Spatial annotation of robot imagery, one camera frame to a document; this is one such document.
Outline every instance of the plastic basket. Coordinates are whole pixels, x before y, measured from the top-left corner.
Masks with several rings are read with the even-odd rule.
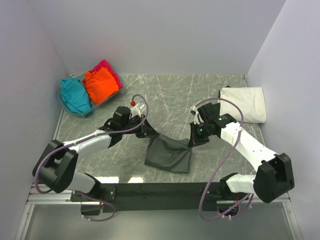
[[[124,86],[124,81],[122,80],[122,78],[118,75],[119,79],[120,79],[120,82],[122,83],[122,88]],[[82,82],[82,80],[85,78],[85,75],[82,74],[81,76],[77,77],[80,82]],[[116,93],[112,94],[111,96],[109,96],[108,98],[106,98],[105,100],[103,100],[102,102],[100,102],[99,104],[94,104],[92,102],[92,100],[90,99],[90,105],[91,105],[91,108],[88,110],[88,111],[85,111],[85,112],[82,112],[82,113],[75,113],[75,112],[72,112],[70,111],[65,102],[62,100],[62,96],[61,96],[61,88],[59,88],[59,90],[56,92],[56,99],[57,101],[59,102],[59,104],[63,107],[63,109],[71,114],[71,115],[74,115],[74,116],[78,116],[78,117],[81,117],[81,118],[86,118],[88,117],[89,115],[91,115],[95,110],[97,110],[101,105],[105,104],[109,99],[113,98],[114,96],[116,96],[118,93],[121,92],[122,88],[119,89],[119,91],[117,91]]]

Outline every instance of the dark gray fabric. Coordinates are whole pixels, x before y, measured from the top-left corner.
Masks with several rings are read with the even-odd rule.
[[[174,140],[159,133],[159,137],[150,138],[144,164],[171,173],[189,173],[192,148],[189,139]]]

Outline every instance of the pink cloth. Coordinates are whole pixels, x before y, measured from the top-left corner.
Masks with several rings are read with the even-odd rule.
[[[101,62],[99,62],[99,64],[97,66],[95,66],[92,70],[89,71],[89,73],[93,73],[93,72],[98,72],[101,68],[107,68],[108,71],[111,73],[111,75],[114,77],[114,80],[116,81],[116,84],[118,84],[119,89],[123,87],[118,75],[115,73],[115,71],[113,71],[113,69],[111,68],[110,64],[103,59]]]

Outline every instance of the blue cloth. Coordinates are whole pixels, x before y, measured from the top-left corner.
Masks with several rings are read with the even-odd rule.
[[[81,114],[90,110],[89,95],[78,78],[68,77],[60,83],[62,100],[71,112]]]

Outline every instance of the gray marble surface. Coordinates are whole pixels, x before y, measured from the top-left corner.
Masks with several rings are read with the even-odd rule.
[[[188,139],[189,123],[193,121],[190,107],[195,103],[217,97],[218,91],[229,85],[245,87],[242,75],[213,74],[141,74],[121,75],[124,87],[121,93],[87,118],[79,118],[63,112],[57,139],[70,141],[91,134],[110,118],[118,106],[130,107],[134,94],[142,94],[149,105],[148,121],[158,132],[172,139]],[[244,128],[259,142],[263,142],[260,127],[245,123]],[[120,183],[189,183],[206,182],[217,165],[231,150],[231,145],[216,136],[210,142],[194,147],[191,154],[189,174],[162,171],[144,165],[149,139],[125,135],[115,146],[95,152],[82,159],[77,171],[95,177],[104,177],[104,182]],[[253,174],[254,170],[245,158],[234,152],[225,162],[215,181],[230,173]]]

